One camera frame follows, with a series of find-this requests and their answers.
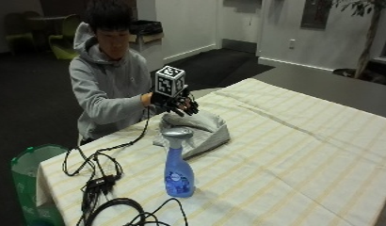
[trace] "hood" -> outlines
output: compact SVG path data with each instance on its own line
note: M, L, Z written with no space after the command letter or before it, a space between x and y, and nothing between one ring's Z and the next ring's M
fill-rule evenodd
M127 51L121 60L115 61L101 53L95 32L84 22L80 23L76 30L73 47L81 58L99 64L123 64L129 56L129 51Z

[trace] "trash can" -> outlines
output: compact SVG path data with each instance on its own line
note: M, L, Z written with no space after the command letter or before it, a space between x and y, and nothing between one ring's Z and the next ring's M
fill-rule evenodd
M139 20L131 24L129 47L147 59L149 72L162 68L164 56L161 39L164 37L161 22Z
M17 193L19 203L29 226L65 225L55 204L36 206L36 173L40 162L63 154L67 148L47 144L28 148L11 161L11 173Z

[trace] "striped tablecloth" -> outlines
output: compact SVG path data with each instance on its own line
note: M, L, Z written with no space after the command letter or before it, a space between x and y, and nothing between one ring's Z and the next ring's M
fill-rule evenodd
M375 224L386 202L386 118L256 79L212 92L198 103L225 119L230 141L189 160L197 187L193 197L181 199L189 225ZM151 120L136 145L111 152L124 175L107 199L131 198L145 211L169 199L165 150L152 144L160 119ZM144 122L87 144L84 153L131 141L143 128ZM37 202L53 199L67 224L75 225L80 188L91 173L68 177L63 160L60 155L41 164ZM75 152L71 169L80 162ZM113 207L95 223L124 225L136 214ZM157 217L184 225L176 203L166 204ZM386 224L386 217L379 223Z

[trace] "wall outlet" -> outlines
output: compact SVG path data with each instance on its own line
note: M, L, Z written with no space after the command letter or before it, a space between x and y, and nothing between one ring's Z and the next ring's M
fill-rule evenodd
M294 43L296 43L296 40L289 40L289 48L290 49L294 49Z

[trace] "black hair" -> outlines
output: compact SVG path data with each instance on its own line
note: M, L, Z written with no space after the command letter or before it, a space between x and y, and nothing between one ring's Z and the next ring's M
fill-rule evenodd
M103 30L128 30L132 23L132 9L125 0L91 0L85 9L84 22L95 33Z

